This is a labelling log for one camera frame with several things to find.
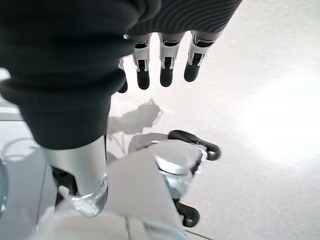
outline robot finger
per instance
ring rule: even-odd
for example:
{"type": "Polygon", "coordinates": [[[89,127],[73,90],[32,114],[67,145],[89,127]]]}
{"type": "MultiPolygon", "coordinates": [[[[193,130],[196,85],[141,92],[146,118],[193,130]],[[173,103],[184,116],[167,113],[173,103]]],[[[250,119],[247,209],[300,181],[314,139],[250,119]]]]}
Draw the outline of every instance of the robot finger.
{"type": "Polygon", "coordinates": [[[200,65],[206,58],[211,46],[215,43],[222,31],[209,33],[203,31],[191,31],[192,39],[188,52],[188,59],[184,70],[184,79],[193,82],[199,73],[200,65]]]}
{"type": "Polygon", "coordinates": [[[128,39],[134,41],[134,50],[132,56],[136,68],[138,86],[142,90],[146,90],[150,85],[149,61],[151,33],[141,36],[128,35],[127,37],[128,39]]]}
{"type": "MultiPolygon", "coordinates": [[[[124,59],[123,59],[122,57],[120,57],[120,59],[119,59],[118,67],[119,67],[120,69],[122,69],[123,71],[125,71],[125,68],[124,68],[124,59]]],[[[118,92],[121,93],[121,94],[123,94],[123,93],[125,93],[127,90],[128,90],[128,82],[127,82],[127,79],[125,79],[122,87],[120,88],[120,90],[119,90],[118,92]]]]}
{"type": "Polygon", "coordinates": [[[174,64],[181,39],[185,32],[168,34],[158,33],[160,38],[160,83],[163,87],[169,87],[173,79],[174,64]]]}

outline silver metal arm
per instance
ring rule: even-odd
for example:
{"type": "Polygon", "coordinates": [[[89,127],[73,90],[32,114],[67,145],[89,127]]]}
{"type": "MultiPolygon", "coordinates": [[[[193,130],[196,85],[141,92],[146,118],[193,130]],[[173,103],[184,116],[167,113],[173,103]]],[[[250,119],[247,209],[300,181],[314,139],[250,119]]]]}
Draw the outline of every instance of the silver metal arm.
{"type": "Polygon", "coordinates": [[[53,175],[59,193],[84,216],[97,216],[104,208],[108,195],[104,136],[79,148],[43,148],[43,153],[51,167],[63,171],[62,175],[74,177],[76,191],[63,185],[59,179],[63,176],[53,175]]]}

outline black sleeve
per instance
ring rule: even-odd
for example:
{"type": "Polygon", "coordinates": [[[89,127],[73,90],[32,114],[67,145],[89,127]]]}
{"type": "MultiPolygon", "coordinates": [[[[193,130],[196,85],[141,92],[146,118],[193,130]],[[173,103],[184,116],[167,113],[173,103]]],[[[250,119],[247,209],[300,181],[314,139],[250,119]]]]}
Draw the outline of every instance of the black sleeve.
{"type": "Polygon", "coordinates": [[[72,149],[106,132],[111,94],[123,84],[123,38],[160,0],[0,0],[2,96],[18,105],[35,141],[72,149]]]}

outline robotic hand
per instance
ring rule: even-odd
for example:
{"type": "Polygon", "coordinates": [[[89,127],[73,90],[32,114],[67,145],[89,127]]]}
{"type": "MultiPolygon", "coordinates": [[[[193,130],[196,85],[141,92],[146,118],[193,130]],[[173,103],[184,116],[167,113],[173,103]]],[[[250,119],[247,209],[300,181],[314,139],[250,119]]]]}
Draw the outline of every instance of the robotic hand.
{"type": "Polygon", "coordinates": [[[194,81],[240,2],[2,0],[0,66],[11,78],[0,93],[18,105],[59,193],[83,215],[97,216],[107,200],[110,98],[128,88],[121,58],[132,53],[138,85],[147,89],[150,36],[157,32],[160,82],[168,87],[180,41],[192,31],[184,78],[194,81]]]}

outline robotic fingertip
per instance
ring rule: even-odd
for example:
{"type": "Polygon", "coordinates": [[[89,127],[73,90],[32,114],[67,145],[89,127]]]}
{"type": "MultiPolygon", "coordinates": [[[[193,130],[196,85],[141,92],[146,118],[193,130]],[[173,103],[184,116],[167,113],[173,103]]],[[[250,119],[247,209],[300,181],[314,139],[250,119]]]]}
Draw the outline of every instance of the robotic fingertip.
{"type": "Polygon", "coordinates": [[[172,79],[173,79],[173,73],[174,73],[173,69],[170,69],[168,67],[165,67],[164,69],[161,68],[160,83],[163,87],[167,88],[171,85],[172,79]]]}
{"type": "Polygon", "coordinates": [[[145,71],[143,68],[136,72],[136,78],[138,86],[142,90],[146,90],[150,86],[149,71],[145,71]]]}
{"type": "Polygon", "coordinates": [[[193,82],[196,80],[198,73],[199,73],[200,66],[196,64],[189,65],[186,63],[185,70],[184,70],[184,79],[187,82],[193,82]]]}
{"type": "Polygon", "coordinates": [[[121,94],[124,94],[127,90],[128,90],[128,82],[127,82],[127,80],[125,80],[124,84],[122,85],[122,87],[120,88],[120,90],[118,92],[121,94]]]}

